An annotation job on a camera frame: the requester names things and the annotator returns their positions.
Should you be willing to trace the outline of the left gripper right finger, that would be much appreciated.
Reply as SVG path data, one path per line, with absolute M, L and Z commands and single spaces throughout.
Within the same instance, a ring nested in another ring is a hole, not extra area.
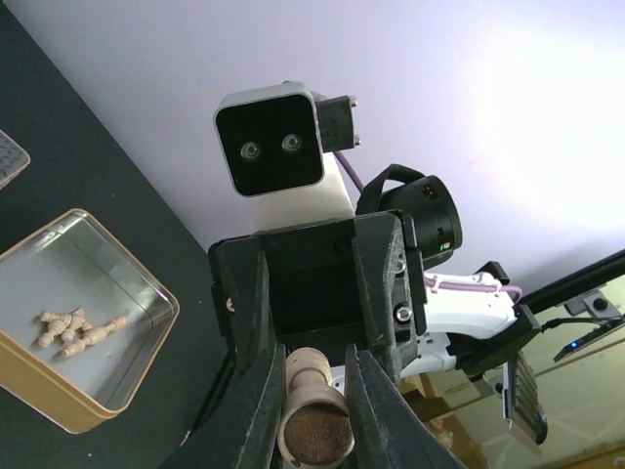
M 462 468 L 416 416 L 368 351 L 346 349 L 345 398 L 354 433 L 352 468 Z

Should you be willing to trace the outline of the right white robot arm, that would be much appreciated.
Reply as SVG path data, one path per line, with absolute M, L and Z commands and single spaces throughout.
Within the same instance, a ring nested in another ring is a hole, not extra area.
M 362 190 L 353 215 L 314 220 L 305 202 L 326 187 L 245 163 L 231 173 L 246 196 L 285 196 L 279 218 L 213 244 L 212 293 L 235 378 L 276 345 L 313 347 L 334 366 L 350 345 L 393 380 L 515 362 L 539 331 L 500 266 L 433 273 L 461 245 L 453 199 L 435 176 L 393 164 Z

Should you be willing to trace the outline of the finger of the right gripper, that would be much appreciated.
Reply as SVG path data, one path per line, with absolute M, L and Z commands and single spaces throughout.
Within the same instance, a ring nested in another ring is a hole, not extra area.
M 415 308 L 409 275 L 396 273 L 404 254 L 403 230 L 397 215 L 382 212 L 354 219 L 353 252 L 359 303 L 367 350 L 398 381 L 417 358 Z
M 229 257 L 236 371 L 243 376 L 260 355 L 273 351 L 276 342 L 270 271 L 266 254 L 259 246 L 234 246 L 229 249 Z

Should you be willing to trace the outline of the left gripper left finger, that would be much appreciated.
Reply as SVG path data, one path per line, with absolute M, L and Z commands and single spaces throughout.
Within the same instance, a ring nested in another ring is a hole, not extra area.
M 167 468 L 270 468 L 285 396 L 285 350 L 263 352 Z

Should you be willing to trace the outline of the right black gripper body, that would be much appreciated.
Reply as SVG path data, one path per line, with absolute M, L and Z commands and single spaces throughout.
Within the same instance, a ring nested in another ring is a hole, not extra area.
M 426 329 L 427 295 L 414 221 L 398 210 L 383 212 L 397 215 L 402 224 L 404 254 L 397 261 L 396 273 L 409 275 L 418 340 Z M 358 216 L 234 237 L 209 248 L 211 293 L 234 378 L 242 377 L 236 371 L 234 307 L 229 295 L 229 249 L 234 246 L 259 246 L 266 254 L 275 345 L 289 352 L 316 348 L 334 366 L 344 364 L 350 345 L 368 351 L 354 268 L 354 219 Z

